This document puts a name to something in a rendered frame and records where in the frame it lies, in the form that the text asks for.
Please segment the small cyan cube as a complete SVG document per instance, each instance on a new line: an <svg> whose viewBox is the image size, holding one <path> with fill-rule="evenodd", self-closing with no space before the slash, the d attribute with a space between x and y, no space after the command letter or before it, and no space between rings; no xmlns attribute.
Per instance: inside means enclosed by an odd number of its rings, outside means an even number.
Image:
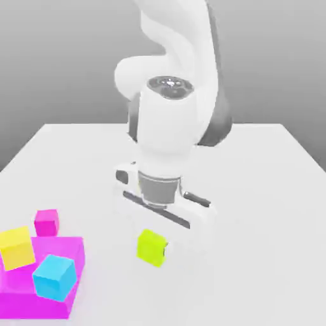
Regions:
<svg viewBox="0 0 326 326"><path fill-rule="evenodd" d="M37 296L64 302L77 282L74 260L47 255L33 272L32 279Z"/></svg>

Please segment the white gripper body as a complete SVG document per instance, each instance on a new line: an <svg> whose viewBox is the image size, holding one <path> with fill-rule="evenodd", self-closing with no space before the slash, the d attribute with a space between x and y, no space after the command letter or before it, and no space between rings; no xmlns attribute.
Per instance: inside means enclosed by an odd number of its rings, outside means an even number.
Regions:
<svg viewBox="0 0 326 326"><path fill-rule="evenodd" d="M176 202L166 209L154 208L121 188L114 190L113 203L117 214L131 226L135 239L148 229L164 237L174 249L204 251L212 246L217 220L212 206L204 207L177 195Z"/></svg>

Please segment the small magenta cube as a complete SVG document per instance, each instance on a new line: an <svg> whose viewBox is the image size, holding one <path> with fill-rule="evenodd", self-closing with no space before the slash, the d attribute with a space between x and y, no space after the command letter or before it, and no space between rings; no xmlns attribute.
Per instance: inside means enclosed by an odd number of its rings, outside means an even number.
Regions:
<svg viewBox="0 0 326 326"><path fill-rule="evenodd" d="M56 236L59 231L59 214L56 209L38 210L34 218L37 236Z"/></svg>

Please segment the small lime green cube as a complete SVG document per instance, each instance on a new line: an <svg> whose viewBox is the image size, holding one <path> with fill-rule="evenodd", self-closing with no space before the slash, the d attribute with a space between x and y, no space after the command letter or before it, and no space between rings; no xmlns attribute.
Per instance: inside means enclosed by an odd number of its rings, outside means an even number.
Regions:
<svg viewBox="0 0 326 326"><path fill-rule="evenodd" d="M138 236L136 255L145 262L160 267L165 261L165 249L168 245L165 237L144 229Z"/></svg>

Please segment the small yellow cube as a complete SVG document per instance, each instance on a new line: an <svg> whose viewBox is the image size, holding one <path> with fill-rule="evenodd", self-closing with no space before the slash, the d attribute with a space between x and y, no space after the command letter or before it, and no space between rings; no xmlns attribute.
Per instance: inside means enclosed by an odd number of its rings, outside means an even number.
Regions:
<svg viewBox="0 0 326 326"><path fill-rule="evenodd" d="M36 262L28 226L0 232L0 255L5 271Z"/></svg>

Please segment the large magenta box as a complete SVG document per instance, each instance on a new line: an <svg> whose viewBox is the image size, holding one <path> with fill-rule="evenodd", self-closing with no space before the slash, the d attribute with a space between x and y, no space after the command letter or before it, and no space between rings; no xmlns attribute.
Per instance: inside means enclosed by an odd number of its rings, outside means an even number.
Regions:
<svg viewBox="0 0 326 326"><path fill-rule="evenodd" d="M0 319L67 319L78 290L74 285L63 302L40 297L35 292L32 273L49 254L73 259L77 280L85 265L82 237L32 237L36 263L5 271L0 255Z"/></svg>

